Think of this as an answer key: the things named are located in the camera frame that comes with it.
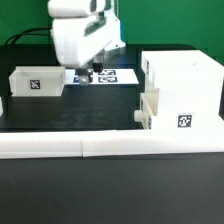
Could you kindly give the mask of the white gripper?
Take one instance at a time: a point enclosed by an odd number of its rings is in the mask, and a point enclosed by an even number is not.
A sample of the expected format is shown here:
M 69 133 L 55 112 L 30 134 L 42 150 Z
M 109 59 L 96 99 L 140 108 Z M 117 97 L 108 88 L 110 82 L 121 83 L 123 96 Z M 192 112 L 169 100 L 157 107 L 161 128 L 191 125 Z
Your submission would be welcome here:
M 110 19 L 57 18 L 52 23 L 52 38 L 58 62 L 66 68 L 83 68 L 112 41 L 113 24 Z M 103 71 L 103 62 L 94 61 L 95 73 Z M 78 70 L 81 86 L 89 84 L 87 69 Z

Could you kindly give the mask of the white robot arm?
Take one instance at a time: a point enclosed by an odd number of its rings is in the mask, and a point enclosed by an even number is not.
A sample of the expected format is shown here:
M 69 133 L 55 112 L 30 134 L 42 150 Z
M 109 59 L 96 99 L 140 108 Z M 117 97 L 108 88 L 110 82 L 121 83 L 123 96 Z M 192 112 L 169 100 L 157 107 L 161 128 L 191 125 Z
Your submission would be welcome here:
M 47 8 L 53 18 L 51 36 L 57 60 L 75 70 L 82 86 L 90 82 L 89 62 L 95 73 L 101 73 L 104 56 L 126 47 L 114 0 L 48 0 Z

